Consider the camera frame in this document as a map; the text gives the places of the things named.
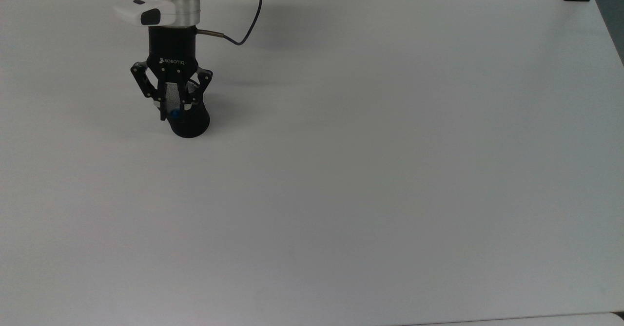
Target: black cable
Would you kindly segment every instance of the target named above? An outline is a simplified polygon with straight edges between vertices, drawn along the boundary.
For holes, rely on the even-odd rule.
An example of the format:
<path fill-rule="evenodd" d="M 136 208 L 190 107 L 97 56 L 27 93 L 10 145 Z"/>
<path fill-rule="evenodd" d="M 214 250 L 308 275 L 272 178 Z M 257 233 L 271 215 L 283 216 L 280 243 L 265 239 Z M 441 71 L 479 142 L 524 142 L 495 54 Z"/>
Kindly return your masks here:
<path fill-rule="evenodd" d="M 247 41 L 247 39 L 249 38 L 249 35 L 251 35 L 252 30 L 254 30 L 254 26 L 256 26 L 256 21 L 258 21 L 258 17 L 260 15 L 261 9 L 262 9 L 262 0 L 258 0 L 258 11 L 256 12 L 256 17 L 254 17 L 252 21 L 252 25 L 249 27 L 249 30 L 247 31 L 247 35 L 245 35 L 245 38 L 243 38 L 241 42 L 234 41 L 231 37 L 225 34 L 223 35 L 223 38 L 225 38 L 229 42 L 232 42 L 233 44 L 236 44 L 237 46 L 241 46 L 243 43 L 245 43 L 245 41 Z"/>

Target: white tabletop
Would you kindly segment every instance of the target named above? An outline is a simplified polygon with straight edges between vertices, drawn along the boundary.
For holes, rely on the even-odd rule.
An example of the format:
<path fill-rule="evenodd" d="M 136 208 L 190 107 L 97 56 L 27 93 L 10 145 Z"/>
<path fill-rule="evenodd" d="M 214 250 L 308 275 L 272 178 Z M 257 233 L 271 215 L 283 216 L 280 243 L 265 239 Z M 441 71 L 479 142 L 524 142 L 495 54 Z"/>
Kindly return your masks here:
<path fill-rule="evenodd" d="M 198 37 L 0 0 L 0 325 L 388 326 L 624 310 L 624 68 L 592 2 L 265 0 Z M 240 38 L 254 0 L 202 0 Z"/>

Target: robotiq logo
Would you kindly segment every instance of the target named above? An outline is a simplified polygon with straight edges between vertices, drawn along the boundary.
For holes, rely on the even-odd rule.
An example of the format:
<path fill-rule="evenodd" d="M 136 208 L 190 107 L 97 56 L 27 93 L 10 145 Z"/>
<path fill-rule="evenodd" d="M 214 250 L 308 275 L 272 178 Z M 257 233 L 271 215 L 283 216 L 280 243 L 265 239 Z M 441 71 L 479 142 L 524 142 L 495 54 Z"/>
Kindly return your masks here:
<path fill-rule="evenodd" d="M 165 58 L 160 58 L 160 64 L 166 63 L 166 62 L 170 62 L 173 64 L 181 64 L 184 65 L 184 61 L 176 61 L 174 59 L 165 59 Z"/>

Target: black cylindrical object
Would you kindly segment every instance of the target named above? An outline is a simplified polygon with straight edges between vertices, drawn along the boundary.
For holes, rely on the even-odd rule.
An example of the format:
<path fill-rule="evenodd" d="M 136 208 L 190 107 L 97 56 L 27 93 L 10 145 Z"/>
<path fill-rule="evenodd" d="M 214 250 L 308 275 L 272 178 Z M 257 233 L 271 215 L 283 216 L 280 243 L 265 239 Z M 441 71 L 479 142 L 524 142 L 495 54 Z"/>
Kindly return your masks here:
<path fill-rule="evenodd" d="M 210 125 L 210 115 L 202 101 L 190 110 L 185 111 L 184 119 L 168 115 L 167 121 L 169 121 L 171 129 L 176 135 L 184 138 L 193 138 L 206 131 Z"/>

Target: silver metal ring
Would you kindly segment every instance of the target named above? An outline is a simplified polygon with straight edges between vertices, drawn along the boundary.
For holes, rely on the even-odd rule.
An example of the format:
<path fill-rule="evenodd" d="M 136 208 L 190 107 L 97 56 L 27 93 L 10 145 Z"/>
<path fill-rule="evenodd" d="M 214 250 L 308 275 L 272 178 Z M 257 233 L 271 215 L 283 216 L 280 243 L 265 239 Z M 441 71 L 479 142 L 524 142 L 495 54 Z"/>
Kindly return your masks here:
<path fill-rule="evenodd" d="M 175 22 L 167 26 L 185 28 L 199 24 L 200 0 L 160 0 L 175 4 Z"/>

